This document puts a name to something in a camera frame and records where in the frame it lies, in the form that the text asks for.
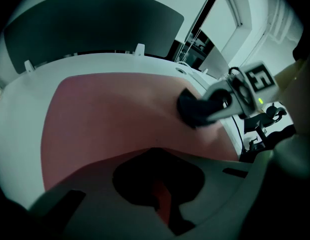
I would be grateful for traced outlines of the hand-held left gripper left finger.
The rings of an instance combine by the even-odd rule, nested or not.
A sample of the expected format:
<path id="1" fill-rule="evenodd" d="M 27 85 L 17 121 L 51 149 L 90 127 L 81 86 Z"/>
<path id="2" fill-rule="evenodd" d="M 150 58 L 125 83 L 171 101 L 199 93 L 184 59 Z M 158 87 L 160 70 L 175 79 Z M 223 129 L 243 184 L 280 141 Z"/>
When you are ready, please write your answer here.
<path id="1" fill-rule="evenodd" d="M 142 154 L 138 150 L 90 163 L 43 193 L 30 213 L 63 240 L 170 240 L 175 237 L 153 207 L 134 205 L 122 198 L 112 182 L 117 166 Z M 83 199 L 62 229 L 56 205 L 72 192 Z"/>

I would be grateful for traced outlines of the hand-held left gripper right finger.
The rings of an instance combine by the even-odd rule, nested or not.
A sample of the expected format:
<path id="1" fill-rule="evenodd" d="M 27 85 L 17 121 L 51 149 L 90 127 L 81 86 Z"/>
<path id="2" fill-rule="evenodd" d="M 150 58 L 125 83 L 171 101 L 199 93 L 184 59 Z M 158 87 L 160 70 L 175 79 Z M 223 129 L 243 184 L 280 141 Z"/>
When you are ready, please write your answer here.
<path id="1" fill-rule="evenodd" d="M 199 192 L 177 209 L 182 216 L 180 229 L 183 236 L 240 236 L 244 233 L 245 219 L 256 201 L 272 158 L 271 151 L 257 155 L 253 163 L 213 160 L 166 149 L 179 162 L 186 162 L 201 172 L 194 178 L 189 169 L 181 169 L 180 178 Z"/>

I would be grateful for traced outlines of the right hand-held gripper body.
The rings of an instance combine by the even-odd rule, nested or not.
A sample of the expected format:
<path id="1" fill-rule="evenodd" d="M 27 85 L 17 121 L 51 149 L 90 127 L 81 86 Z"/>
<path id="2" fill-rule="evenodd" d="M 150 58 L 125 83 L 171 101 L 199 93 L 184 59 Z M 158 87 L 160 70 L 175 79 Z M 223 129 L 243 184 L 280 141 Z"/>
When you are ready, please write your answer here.
<path id="1" fill-rule="evenodd" d="M 262 107 L 276 100 L 278 84 L 261 61 L 228 70 L 231 103 L 229 116 L 247 118 Z"/>

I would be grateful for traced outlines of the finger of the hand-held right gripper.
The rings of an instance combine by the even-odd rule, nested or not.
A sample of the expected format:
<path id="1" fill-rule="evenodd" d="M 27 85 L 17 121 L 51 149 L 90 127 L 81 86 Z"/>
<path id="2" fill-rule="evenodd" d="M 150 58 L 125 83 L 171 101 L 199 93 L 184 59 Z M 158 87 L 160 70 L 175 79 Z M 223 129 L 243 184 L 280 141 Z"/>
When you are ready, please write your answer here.
<path id="1" fill-rule="evenodd" d="M 207 109 L 208 115 L 205 119 L 207 124 L 214 123 L 220 119 L 229 118 L 233 115 L 239 115 L 242 113 L 242 108 L 237 106 L 229 106 L 223 108 L 222 106 L 212 105 Z"/>
<path id="2" fill-rule="evenodd" d="M 202 96 L 203 101 L 232 102 L 233 90 L 226 80 L 212 84 Z"/>

